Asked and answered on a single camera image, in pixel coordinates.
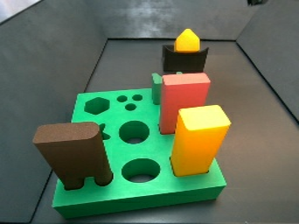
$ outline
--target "yellow rectangular prism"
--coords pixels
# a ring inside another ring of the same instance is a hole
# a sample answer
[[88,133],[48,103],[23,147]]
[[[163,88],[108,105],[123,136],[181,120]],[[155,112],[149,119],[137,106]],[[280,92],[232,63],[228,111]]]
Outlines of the yellow rectangular prism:
[[229,124],[217,105],[180,109],[171,156],[176,177],[208,172]]

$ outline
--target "green shape sorter board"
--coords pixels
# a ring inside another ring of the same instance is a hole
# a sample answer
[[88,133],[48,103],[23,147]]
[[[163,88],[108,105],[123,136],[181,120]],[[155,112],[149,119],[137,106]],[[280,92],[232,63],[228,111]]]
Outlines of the green shape sorter board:
[[[159,111],[151,88],[79,94],[72,122],[100,126],[113,179],[99,186],[85,178],[72,191],[57,180],[52,207],[65,219],[217,198],[227,183],[216,159],[208,173],[173,176],[173,135],[160,134]],[[153,179],[132,182],[141,174]]]

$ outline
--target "red block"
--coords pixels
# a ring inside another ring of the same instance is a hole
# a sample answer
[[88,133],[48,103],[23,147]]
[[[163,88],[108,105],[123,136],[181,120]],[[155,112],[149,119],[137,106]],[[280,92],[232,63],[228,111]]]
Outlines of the red block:
[[205,73],[168,74],[163,76],[160,132],[173,134],[179,109],[204,105],[211,80]]

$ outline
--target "circular hole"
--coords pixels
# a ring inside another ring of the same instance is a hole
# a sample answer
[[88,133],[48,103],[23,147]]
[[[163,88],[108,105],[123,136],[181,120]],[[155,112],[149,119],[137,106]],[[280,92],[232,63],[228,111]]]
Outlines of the circular hole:
[[125,110],[132,111],[132,110],[135,110],[135,109],[136,109],[136,105],[135,105],[133,103],[128,103],[128,104],[125,105]]
[[119,136],[128,144],[140,144],[149,136],[149,129],[143,122],[131,121],[121,125]]
[[140,94],[135,94],[132,98],[137,102],[140,102],[143,100],[143,96]]
[[120,95],[120,96],[116,98],[116,100],[117,100],[119,102],[125,102],[125,101],[127,101],[127,97],[125,97],[124,95]]
[[139,158],[124,165],[121,173],[125,180],[144,183],[157,177],[160,170],[160,165],[152,159]]

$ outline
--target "brown block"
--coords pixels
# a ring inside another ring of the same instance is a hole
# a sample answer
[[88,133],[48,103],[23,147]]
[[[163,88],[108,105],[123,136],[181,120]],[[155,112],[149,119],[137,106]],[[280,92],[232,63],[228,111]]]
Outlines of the brown block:
[[32,142],[65,190],[81,188],[85,177],[95,177],[99,186],[111,182],[113,174],[95,122],[43,125],[36,130]]

